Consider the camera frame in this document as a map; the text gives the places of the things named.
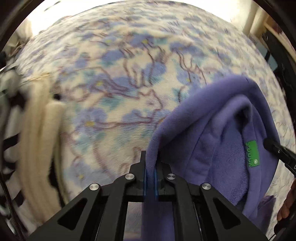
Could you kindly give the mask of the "right hand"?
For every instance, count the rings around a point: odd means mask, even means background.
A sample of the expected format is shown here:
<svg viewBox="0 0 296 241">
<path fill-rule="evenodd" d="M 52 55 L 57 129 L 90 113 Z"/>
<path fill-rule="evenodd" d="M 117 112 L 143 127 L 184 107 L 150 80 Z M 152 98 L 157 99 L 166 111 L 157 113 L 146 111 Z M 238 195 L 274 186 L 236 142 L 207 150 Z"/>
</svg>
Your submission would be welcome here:
<svg viewBox="0 0 296 241">
<path fill-rule="evenodd" d="M 288 215 L 290 214 L 290 208 L 294 201 L 295 201 L 295 180 L 293 181 L 291 188 L 287 194 L 287 197 L 277 214 L 277 221 L 281 221 L 282 219 L 288 217 Z"/>
</svg>

